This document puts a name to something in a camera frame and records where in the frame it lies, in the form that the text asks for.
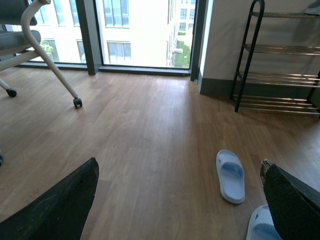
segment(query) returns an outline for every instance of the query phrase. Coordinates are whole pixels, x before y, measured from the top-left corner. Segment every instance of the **white slipper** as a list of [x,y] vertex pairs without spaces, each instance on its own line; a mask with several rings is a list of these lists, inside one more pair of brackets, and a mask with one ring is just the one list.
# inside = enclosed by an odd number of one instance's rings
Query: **white slipper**
[[268,204],[259,206],[253,211],[246,240],[282,240],[275,229]]
[[245,171],[232,151],[221,150],[216,155],[220,192],[225,200],[241,204],[245,200]]

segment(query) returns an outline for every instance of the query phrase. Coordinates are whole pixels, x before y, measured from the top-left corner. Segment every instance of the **chair seat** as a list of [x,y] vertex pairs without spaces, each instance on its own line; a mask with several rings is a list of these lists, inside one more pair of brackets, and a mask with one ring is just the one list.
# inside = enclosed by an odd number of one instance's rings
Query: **chair seat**
[[[40,43],[40,33],[36,30],[31,32]],[[31,48],[31,45],[22,31],[0,31],[0,56],[19,53],[28,48]]]

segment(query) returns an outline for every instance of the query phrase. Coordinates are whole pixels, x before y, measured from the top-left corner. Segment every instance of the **gray chair cushion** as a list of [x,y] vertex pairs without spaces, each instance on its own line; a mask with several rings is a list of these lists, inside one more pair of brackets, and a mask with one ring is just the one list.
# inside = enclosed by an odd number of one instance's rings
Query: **gray chair cushion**
[[[40,43],[40,33],[36,30],[31,30],[31,32]],[[0,31],[0,55],[4,51],[9,52],[10,49],[21,49],[23,51],[30,47],[31,45],[22,31]]]
[[[28,0],[0,0],[0,24],[21,25],[21,16],[28,6]],[[34,17],[30,25],[37,25]]]

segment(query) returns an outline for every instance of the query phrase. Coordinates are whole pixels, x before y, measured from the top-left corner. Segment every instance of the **floor-to-ceiling window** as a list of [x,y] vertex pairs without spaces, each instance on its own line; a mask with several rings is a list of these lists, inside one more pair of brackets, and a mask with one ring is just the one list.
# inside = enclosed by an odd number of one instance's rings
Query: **floor-to-ceiling window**
[[[103,65],[190,69],[196,0],[94,1],[100,39],[96,45]],[[38,24],[31,29],[40,32],[42,47],[56,63],[86,64],[86,54],[90,55],[88,42],[82,39],[84,12],[78,12],[79,2],[52,0],[35,15]],[[7,30],[21,29],[7,26]]]
[[96,0],[96,6],[105,65],[190,67],[190,1]]

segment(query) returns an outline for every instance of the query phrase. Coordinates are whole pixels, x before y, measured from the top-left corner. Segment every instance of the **greenery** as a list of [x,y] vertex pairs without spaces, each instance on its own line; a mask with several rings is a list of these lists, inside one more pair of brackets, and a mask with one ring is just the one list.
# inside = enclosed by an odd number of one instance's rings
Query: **greenery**
[[46,54],[51,55],[54,48],[48,44],[45,44],[43,41],[40,43],[43,50],[46,52]]
[[181,53],[175,54],[174,67],[188,69],[190,65],[190,47],[185,45],[184,41],[178,41],[176,48],[183,49],[183,52],[182,54]]

